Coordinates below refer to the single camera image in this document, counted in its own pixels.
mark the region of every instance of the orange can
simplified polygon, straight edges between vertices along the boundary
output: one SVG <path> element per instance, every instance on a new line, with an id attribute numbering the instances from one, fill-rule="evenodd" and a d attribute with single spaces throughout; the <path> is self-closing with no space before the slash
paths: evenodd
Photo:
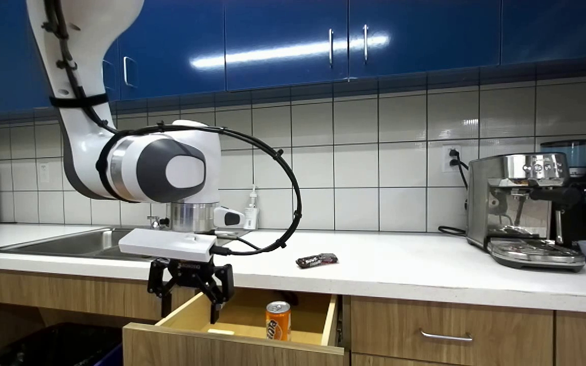
<path id="1" fill-rule="evenodd" d="M 266 306 L 266 338 L 291 340 L 291 305 L 286 301 L 273 301 Z"/>

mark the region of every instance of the tiled backsplash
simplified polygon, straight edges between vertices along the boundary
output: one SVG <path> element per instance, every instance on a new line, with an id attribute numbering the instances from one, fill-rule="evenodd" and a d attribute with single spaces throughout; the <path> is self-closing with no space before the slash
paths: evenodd
<path id="1" fill-rule="evenodd" d="M 289 90 L 267 103 L 253 97 L 230 106 L 119 111 L 116 122 L 126 129 L 197 120 L 282 148 L 302 188 L 300 228 L 328 230 L 465 227 L 466 192 L 457 170 L 444 171 L 444 146 L 458 146 L 468 162 L 586 139 L 586 76 L 387 91 L 305 100 Z M 277 164 L 238 140 L 221 137 L 221 148 L 221 203 L 243 210 L 255 184 L 259 227 L 287 227 L 294 198 Z M 144 225 L 149 214 L 166 215 L 165 204 L 83 197 L 65 179 L 61 156 L 55 121 L 0 125 L 1 222 Z"/>

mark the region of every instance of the stainless steel sink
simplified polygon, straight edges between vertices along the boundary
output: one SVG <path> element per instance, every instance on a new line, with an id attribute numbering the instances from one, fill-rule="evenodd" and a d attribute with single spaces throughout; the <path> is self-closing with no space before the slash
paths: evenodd
<path id="1" fill-rule="evenodd" d="M 120 260 L 153 260 L 153 257 L 122 253 L 119 240 L 132 228 L 112 227 L 79 232 L 55 238 L 28 241 L 0 247 L 0 253 L 54 255 L 57 257 L 100 258 Z M 218 239 L 218 245 L 229 243 L 230 239 Z"/>

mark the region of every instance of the white countertop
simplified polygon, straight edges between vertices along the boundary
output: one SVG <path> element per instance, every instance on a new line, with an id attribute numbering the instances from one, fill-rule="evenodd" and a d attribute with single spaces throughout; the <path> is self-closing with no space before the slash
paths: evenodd
<path id="1" fill-rule="evenodd" d="M 0 224 L 0 246 L 99 228 Z M 244 239 L 264 247 L 280 234 Z M 228 247 L 249 250 L 239 242 Z M 295 264 L 319 253 L 335 253 L 339 264 Z M 586 266 L 580 273 L 507 268 L 465 239 L 441 234 L 296 231 L 284 250 L 214 261 L 232 264 L 237 287 L 586 312 Z M 149 263 L 0 254 L 0 269 L 146 280 Z"/>

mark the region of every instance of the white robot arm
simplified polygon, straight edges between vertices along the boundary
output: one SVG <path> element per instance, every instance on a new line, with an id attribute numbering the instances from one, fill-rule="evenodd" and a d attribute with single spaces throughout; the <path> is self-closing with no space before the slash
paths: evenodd
<path id="1" fill-rule="evenodd" d="M 114 128 L 102 60 L 112 42 L 137 18 L 142 5 L 143 0 L 26 0 L 51 86 L 51 103 L 60 112 L 67 179 L 92 199 L 171 202 L 171 231 L 135 229 L 120 241 L 120 248 L 166 257 L 152 263 L 149 292 L 166 297 L 174 285 L 198 287 L 212 302 L 213 323 L 232 296 L 233 285 L 231 265 L 215 267 L 212 255 L 253 255 L 286 246 L 302 217 L 300 189 L 281 150 L 240 132 L 190 120 L 134 131 Z M 260 148 L 291 180 L 297 199 L 293 222 L 265 248 L 233 252 L 215 246 L 214 227 L 241 225 L 243 217 L 218 207 L 219 134 Z M 168 283 L 162 282 L 165 269 L 172 276 Z M 221 280 L 221 288 L 212 276 Z"/>

